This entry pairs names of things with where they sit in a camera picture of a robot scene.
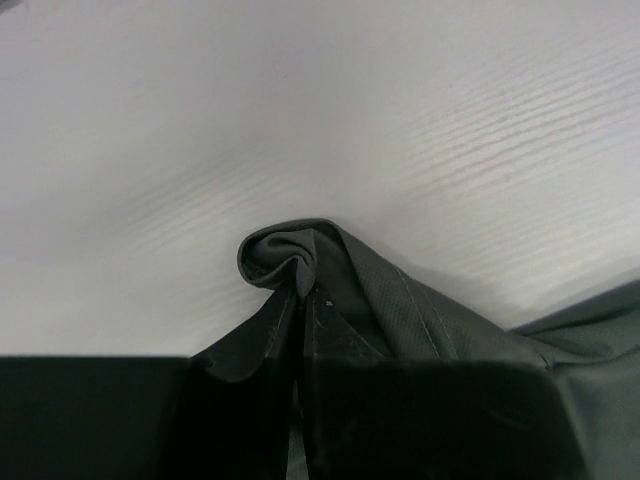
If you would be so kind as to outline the dark grey t-shirt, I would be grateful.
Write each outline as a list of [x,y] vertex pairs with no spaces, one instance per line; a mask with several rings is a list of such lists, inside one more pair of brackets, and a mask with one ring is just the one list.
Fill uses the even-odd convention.
[[281,223],[248,236],[238,269],[256,287],[325,293],[382,357],[501,362],[538,369],[557,387],[590,468],[588,479],[639,475],[639,284],[631,281],[525,327],[504,329],[424,285],[324,219]]

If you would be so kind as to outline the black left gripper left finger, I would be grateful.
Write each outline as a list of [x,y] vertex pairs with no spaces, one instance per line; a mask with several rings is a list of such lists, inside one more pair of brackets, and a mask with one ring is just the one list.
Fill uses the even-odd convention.
[[297,295],[191,357],[5,356],[5,479],[282,479]]

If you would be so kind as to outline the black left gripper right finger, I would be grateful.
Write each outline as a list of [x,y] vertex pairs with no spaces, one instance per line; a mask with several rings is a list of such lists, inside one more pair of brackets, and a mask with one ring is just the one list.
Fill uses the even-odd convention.
[[382,357],[314,291],[301,403],[313,479],[588,479],[546,373]]

